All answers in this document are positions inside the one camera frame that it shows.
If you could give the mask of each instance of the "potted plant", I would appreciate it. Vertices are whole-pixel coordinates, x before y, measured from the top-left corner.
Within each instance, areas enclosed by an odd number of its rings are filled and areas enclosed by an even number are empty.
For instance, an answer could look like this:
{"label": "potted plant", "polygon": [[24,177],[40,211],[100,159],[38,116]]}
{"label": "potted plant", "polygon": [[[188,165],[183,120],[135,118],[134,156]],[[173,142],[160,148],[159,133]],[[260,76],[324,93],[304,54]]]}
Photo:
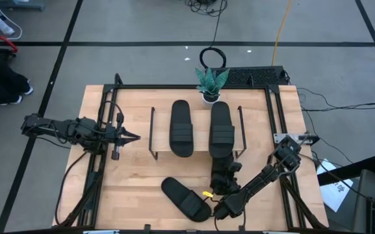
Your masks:
{"label": "potted plant", "polygon": [[210,68],[207,68],[206,74],[196,68],[196,75],[200,81],[200,86],[197,86],[197,89],[200,90],[203,104],[206,107],[211,108],[213,103],[219,101],[219,91],[225,85],[228,74],[229,68],[219,74],[218,77]]}

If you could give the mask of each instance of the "yellow tag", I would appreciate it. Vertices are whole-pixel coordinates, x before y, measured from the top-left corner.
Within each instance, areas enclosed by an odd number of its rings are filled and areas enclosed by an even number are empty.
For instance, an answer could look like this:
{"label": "yellow tag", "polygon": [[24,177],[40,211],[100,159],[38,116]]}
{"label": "yellow tag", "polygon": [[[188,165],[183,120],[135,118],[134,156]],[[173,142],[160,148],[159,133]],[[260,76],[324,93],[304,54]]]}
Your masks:
{"label": "yellow tag", "polygon": [[213,198],[213,194],[211,194],[210,192],[207,192],[207,191],[204,191],[203,195],[208,196],[210,198]]}

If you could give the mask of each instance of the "sneaker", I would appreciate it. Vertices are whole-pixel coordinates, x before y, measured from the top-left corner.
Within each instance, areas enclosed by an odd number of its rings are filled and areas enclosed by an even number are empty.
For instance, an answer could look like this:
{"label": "sneaker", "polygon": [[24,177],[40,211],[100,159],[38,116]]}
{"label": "sneaker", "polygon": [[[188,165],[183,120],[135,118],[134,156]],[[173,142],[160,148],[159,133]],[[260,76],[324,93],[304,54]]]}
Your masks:
{"label": "sneaker", "polygon": [[32,92],[34,92],[34,89],[32,88],[30,81],[27,81],[27,83],[29,84],[30,89],[27,92],[25,92],[24,95],[30,95]]}
{"label": "sneaker", "polygon": [[23,96],[9,97],[4,100],[0,100],[0,106],[6,106],[8,104],[20,104],[23,101]]}
{"label": "sneaker", "polygon": [[1,18],[0,18],[0,30],[3,32],[3,34],[7,36],[11,36],[15,33],[15,31],[8,26]]}

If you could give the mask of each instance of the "white cable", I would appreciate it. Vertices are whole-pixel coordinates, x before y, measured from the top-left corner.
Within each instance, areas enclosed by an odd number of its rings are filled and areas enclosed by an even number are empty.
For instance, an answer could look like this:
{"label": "white cable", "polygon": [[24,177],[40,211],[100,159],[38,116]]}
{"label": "white cable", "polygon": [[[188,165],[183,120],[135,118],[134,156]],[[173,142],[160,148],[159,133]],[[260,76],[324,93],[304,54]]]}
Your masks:
{"label": "white cable", "polygon": [[10,18],[8,18],[8,16],[6,16],[5,14],[4,14],[4,12],[0,9],[0,13],[9,21],[9,22],[11,22],[13,25],[15,25],[15,26],[17,26],[17,28],[19,29],[19,36],[18,37],[16,37],[16,38],[7,38],[8,40],[18,40],[18,39],[20,39],[21,38],[21,36],[23,36],[23,29],[20,27],[20,26],[18,26],[18,24],[16,24],[16,23],[14,23]]}

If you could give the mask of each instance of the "yellow cable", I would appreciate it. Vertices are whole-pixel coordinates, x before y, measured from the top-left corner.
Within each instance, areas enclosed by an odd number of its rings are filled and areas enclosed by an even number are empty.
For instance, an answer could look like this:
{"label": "yellow cable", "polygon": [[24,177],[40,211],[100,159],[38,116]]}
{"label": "yellow cable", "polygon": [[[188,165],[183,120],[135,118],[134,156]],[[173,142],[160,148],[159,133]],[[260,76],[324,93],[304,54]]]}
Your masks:
{"label": "yellow cable", "polygon": [[287,15],[289,14],[291,2],[292,2],[292,0],[289,0],[289,3],[287,4],[287,9],[285,10],[283,21],[281,22],[281,26],[279,27],[279,30],[278,30],[278,33],[277,33],[277,39],[276,39],[276,44],[274,45],[274,54],[272,55],[271,66],[273,66],[274,62],[276,61],[276,53],[277,53],[277,45],[278,45],[279,36],[281,35],[281,31],[283,30],[285,20],[287,19]]}

